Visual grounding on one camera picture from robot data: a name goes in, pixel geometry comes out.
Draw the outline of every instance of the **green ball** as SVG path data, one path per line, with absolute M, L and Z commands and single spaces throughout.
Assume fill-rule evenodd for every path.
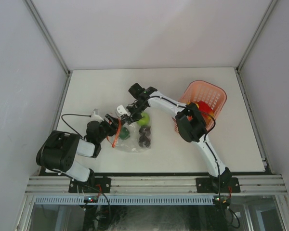
M 127 140 L 130 136 L 130 131 L 126 127 L 121 128 L 119 139 Z
M 139 126 L 146 126 L 149 125 L 150 123 L 150 116 L 147 112 L 142 112 L 141 113 L 142 118 L 140 120 L 137 121 L 137 124 Z

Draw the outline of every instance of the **metal rail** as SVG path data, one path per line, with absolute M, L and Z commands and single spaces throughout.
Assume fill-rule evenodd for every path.
M 241 193 L 233 195 L 285 195 L 287 190 L 281 176 L 236 176 Z M 26 195 L 93 195 L 68 193 L 67 177 L 31 177 Z M 111 177 L 108 195 L 215 195 L 197 193 L 196 177 Z
M 69 75 L 69 69 L 59 52 L 59 49 L 57 48 L 55 42 L 53 41 L 53 38 L 51 37 L 45 23 L 43 22 L 37 8 L 35 7 L 34 3 L 32 0 L 23 0 L 24 4 L 28 8 L 33 20 L 35 21 L 36 25 L 38 26 L 39 30 L 41 31 L 43 37 L 46 39 L 47 44 L 49 45 L 50 49 L 52 50 L 55 58 L 58 60 L 60 66 L 64 70 L 66 76 L 68 77 Z
M 266 9 L 266 11 L 265 11 L 265 13 L 264 13 L 264 15 L 263 15 L 258 27 L 257 27 L 255 33 L 253 34 L 253 36 L 252 36 L 252 38 L 250 40 L 250 43 L 248 44 L 248 46 L 247 46 L 247 48 L 246 48 L 246 50 L 245 50 L 240 62 L 239 62 L 239 65 L 237 67 L 237 69 L 239 71 L 244 66 L 245 61 L 247 60 L 247 58 L 248 58 L 251 50 L 253 49 L 256 41 L 258 40 L 259 35 L 263 31 L 264 26 L 266 25 L 266 22 L 268 21 L 268 19 L 269 19 L 270 15 L 271 15 L 272 11 L 274 10 L 277 2 L 278 2 L 278 0 L 271 0 L 268 8 Z

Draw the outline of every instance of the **white surface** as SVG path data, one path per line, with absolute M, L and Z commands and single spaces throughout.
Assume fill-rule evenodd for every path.
M 237 66 L 271 0 L 33 0 L 74 69 Z
M 134 101 L 129 87 L 138 82 L 155 87 L 164 95 L 179 99 L 194 80 L 202 79 L 223 88 L 227 102 L 210 134 L 221 160 L 231 171 L 263 171 L 260 153 L 233 68 L 171 68 L 74 71 L 62 113 L 90 115 L 114 113 L 118 105 Z M 152 147 L 144 153 L 116 151 L 106 140 L 96 159 L 77 160 L 95 172 L 206 172 L 207 167 L 196 147 L 174 131 L 171 117 L 149 108 L 152 118 Z M 66 120 L 85 135 L 90 118 L 69 116 Z M 58 130 L 71 131 L 62 122 Z
M 242 76 L 273 170 L 289 192 L 289 0 L 277 4 Z
M 23 2 L 0 1 L 0 231 L 13 230 L 64 82 Z

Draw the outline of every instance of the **plastic bag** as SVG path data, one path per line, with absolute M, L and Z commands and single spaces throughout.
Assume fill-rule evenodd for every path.
M 132 124 L 124 124 L 117 140 L 116 136 L 109 138 L 113 147 L 123 152 L 144 152 L 151 147 L 151 118 L 147 112 L 142 112 L 142 119 Z

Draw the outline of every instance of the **plastic basket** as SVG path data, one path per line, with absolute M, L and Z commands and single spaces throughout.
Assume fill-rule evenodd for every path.
M 179 99 L 179 102 L 197 103 L 199 101 L 203 101 L 212 109 L 214 113 L 214 119 L 216 120 L 226 100 L 227 95 L 223 89 L 206 81 L 196 80 L 190 83 L 183 96 Z M 212 126 L 213 120 L 211 120 L 210 123 L 206 126 L 206 129 L 209 130 Z

